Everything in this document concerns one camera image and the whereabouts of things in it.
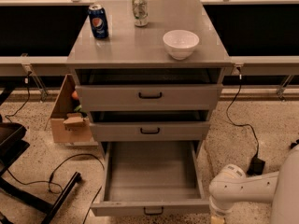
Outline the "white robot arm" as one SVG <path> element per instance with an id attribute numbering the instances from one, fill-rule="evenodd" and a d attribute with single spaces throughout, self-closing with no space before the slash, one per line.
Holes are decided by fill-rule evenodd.
<path id="1" fill-rule="evenodd" d="M 209 185 L 211 212 L 225 217 L 243 202 L 271 203 L 270 224 L 299 224 L 299 146 L 278 172 L 246 177 L 236 165 L 223 167 Z"/>

